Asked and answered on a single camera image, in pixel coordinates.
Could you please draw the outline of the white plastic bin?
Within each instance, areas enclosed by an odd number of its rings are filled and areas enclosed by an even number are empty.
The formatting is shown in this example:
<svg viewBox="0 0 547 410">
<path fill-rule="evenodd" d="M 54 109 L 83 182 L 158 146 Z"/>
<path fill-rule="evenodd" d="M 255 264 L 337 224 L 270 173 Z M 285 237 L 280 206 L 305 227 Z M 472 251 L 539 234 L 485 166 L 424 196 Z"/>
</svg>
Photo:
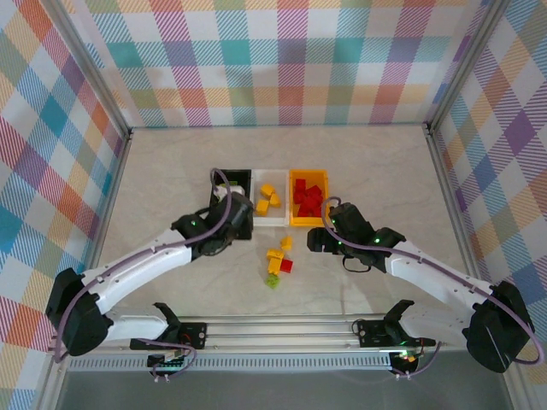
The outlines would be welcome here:
<svg viewBox="0 0 547 410">
<path fill-rule="evenodd" d="M 266 201 L 267 198 L 261 193 L 261 188 L 264 185 L 271 185 L 277 196 L 279 197 L 280 205 L 278 207 L 268 206 L 268 210 L 264 215 L 254 214 L 254 225 L 283 227 L 289 223 L 289 191 L 288 191 L 287 170 L 277 169 L 252 169 L 251 170 L 251 188 L 250 200 L 255 207 L 259 205 L 260 200 Z"/>
</svg>

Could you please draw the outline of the black plastic bin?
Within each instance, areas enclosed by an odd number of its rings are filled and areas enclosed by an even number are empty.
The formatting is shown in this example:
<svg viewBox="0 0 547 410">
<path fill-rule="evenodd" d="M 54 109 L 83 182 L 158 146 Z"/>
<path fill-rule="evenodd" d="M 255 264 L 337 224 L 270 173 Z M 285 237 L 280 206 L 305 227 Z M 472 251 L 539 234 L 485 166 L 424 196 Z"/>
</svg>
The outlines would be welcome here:
<svg viewBox="0 0 547 410">
<path fill-rule="evenodd" d="M 230 191 L 230 197 L 232 199 L 229 220 L 235 220 L 236 217 L 239 216 L 252 220 L 254 204 L 250 200 L 251 171 L 222 169 L 221 172 L 225 176 L 224 179 L 219 174 L 214 175 L 209 201 L 210 210 L 206 219 L 211 223 L 216 223 L 225 213 L 227 205 L 226 191 L 217 190 L 216 186 L 228 182 L 229 185 L 240 185 L 243 188 L 241 193 L 238 191 Z"/>
</svg>

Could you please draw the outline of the yellow plastic bin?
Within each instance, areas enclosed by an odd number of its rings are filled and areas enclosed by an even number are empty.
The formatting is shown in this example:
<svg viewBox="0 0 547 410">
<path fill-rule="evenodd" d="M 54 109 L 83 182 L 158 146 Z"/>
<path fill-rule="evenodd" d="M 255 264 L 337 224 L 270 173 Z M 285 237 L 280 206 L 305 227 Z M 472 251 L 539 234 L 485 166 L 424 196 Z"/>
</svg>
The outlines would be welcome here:
<svg viewBox="0 0 547 410">
<path fill-rule="evenodd" d="M 313 218 L 298 218 L 297 211 L 300 205 L 293 202 L 293 193 L 295 191 L 295 179 L 306 180 L 306 190 L 313 185 L 318 185 L 322 192 L 324 200 L 329 197 L 328 174 L 323 169 L 291 169 L 289 171 L 289 198 L 290 198 L 290 225 L 295 227 L 319 227 L 322 226 L 321 212 L 315 213 Z M 304 203 L 310 207 L 314 205 L 314 198 L 307 197 Z"/>
</svg>

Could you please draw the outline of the small black controller board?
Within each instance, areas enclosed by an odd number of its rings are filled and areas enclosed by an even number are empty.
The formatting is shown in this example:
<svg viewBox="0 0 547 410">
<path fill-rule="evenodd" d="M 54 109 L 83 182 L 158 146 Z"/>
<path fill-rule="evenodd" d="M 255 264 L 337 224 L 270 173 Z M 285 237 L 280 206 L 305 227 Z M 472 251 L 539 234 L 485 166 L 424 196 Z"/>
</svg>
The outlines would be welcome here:
<svg viewBox="0 0 547 410">
<path fill-rule="evenodd" d="M 169 356 L 165 354 L 149 354 L 146 359 L 147 367 L 180 369 L 186 362 L 187 356 Z"/>
<path fill-rule="evenodd" d="M 407 350 L 390 353 L 391 365 L 393 367 L 415 366 L 419 362 L 420 355 Z"/>
</svg>

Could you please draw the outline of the plaid backdrop panel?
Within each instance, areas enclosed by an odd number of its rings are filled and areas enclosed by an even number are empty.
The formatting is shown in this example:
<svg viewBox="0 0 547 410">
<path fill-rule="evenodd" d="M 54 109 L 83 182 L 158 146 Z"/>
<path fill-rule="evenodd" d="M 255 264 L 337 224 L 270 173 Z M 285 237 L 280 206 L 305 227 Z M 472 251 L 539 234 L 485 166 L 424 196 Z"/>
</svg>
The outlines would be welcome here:
<svg viewBox="0 0 547 410">
<path fill-rule="evenodd" d="M 547 0 L 510 0 L 438 137 L 479 274 L 520 290 L 547 388 Z"/>
<path fill-rule="evenodd" d="M 420 123 L 489 0 L 61 0 L 131 126 Z"/>
<path fill-rule="evenodd" d="M 0 0 L 0 410 L 31 410 L 55 276 L 85 270 L 124 138 L 41 0 Z"/>
</svg>

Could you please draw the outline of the aluminium side frame rail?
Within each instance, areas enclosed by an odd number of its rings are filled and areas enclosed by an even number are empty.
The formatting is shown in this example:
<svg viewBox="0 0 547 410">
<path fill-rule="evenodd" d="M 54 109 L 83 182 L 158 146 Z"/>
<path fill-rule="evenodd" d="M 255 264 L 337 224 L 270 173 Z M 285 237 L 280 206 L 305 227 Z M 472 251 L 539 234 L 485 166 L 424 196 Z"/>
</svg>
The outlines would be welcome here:
<svg viewBox="0 0 547 410">
<path fill-rule="evenodd" d="M 432 164 L 437 174 L 440 190 L 447 208 L 450 223 L 456 237 L 457 247 L 462 257 L 463 265 L 467 273 L 474 278 L 488 280 L 479 269 L 479 263 L 473 251 L 473 245 L 466 229 L 460 203 L 456 197 L 456 190 L 450 182 L 450 175 L 435 132 L 428 123 L 422 124 L 422 131 L 426 140 Z"/>
<path fill-rule="evenodd" d="M 84 253 L 84 268 L 91 269 L 97 267 L 99 264 L 103 251 L 103 246 L 109 229 L 109 224 L 112 218 L 112 213 L 114 211 L 116 197 L 120 189 L 121 180 L 132 145 L 133 133 L 134 129 L 132 127 L 129 127 L 127 129 L 127 133 L 122 139 L 120 156 L 115 163 L 113 177 L 107 191 L 106 200 L 100 208 L 101 213 L 99 223 L 96 229 L 96 235 L 89 247 L 87 248 L 87 251 Z"/>
</svg>

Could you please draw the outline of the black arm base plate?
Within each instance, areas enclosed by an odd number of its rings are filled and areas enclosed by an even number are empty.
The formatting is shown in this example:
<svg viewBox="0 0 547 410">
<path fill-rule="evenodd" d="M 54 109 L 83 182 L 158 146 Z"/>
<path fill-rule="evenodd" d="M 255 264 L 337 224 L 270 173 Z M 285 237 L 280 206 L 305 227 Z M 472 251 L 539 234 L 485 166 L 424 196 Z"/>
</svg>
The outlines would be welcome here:
<svg viewBox="0 0 547 410">
<path fill-rule="evenodd" d="M 195 349 L 203 349 L 205 347 L 206 337 L 206 323 L 182 322 L 177 325 L 169 325 L 155 341 L 169 344 L 184 344 L 192 346 Z"/>
<path fill-rule="evenodd" d="M 351 324 L 352 333 L 361 348 L 372 347 L 433 347 L 436 341 L 429 338 L 411 337 L 399 324 L 384 320 L 357 319 Z"/>
</svg>

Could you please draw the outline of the wide aluminium base rail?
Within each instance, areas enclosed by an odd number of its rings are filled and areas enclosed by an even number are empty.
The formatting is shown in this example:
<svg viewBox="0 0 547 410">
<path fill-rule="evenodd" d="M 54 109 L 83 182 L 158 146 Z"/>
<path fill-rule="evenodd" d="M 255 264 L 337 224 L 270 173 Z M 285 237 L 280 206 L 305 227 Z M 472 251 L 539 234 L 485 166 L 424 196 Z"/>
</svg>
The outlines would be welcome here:
<svg viewBox="0 0 547 410">
<path fill-rule="evenodd" d="M 156 311 L 156 308 L 152 308 L 151 310 L 120 309 L 116 312 L 155 313 Z M 404 313 L 388 313 L 386 315 L 274 315 L 219 318 L 178 317 L 178 319 L 181 323 L 204 322 L 207 324 L 205 347 L 198 350 L 229 353 L 296 353 L 343 351 L 345 349 L 372 351 L 420 349 L 404 346 L 361 348 L 358 338 L 351 331 L 351 324 L 357 319 L 384 320 L 399 324 L 411 337 L 429 338 L 437 343 L 464 349 L 471 339 L 473 326 L 479 323 L 481 317 L 476 313 L 460 315 L 451 311 L 414 305 Z M 106 342 L 92 351 L 114 348 L 123 350 L 170 349 L 132 349 L 129 341 L 118 340 Z"/>
</svg>

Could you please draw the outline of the aluminium upright frame post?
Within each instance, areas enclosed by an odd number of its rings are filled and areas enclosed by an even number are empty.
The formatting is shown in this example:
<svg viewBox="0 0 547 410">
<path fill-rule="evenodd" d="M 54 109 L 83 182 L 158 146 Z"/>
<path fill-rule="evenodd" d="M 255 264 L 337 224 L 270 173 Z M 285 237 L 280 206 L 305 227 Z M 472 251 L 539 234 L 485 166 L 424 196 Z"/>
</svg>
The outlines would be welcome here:
<svg viewBox="0 0 547 410">
<path fill-rule="evenodd" d="M 511 0 L 467 0 L 432 85 L 422 128 L 432 135 L 447 115 Z"/>
<path fill-rule="evenodd" d="M 114 95 L 108 88 L 106 81 L 101 75 L 97 65 L 91 58 L 85 43 L 76 30 L 68 12 L 61 0 L 42 0 L 42 4 L 59 30 L 63 40 L 72 53 L 85 78 L 89 81 L 91 88 L 95 91 L 98 100 L 103 105 L 106 113 L 114 122 L 116 128 L 125 139 L 132 135 L 132 128 L 127 124 Z"/>
</svg>

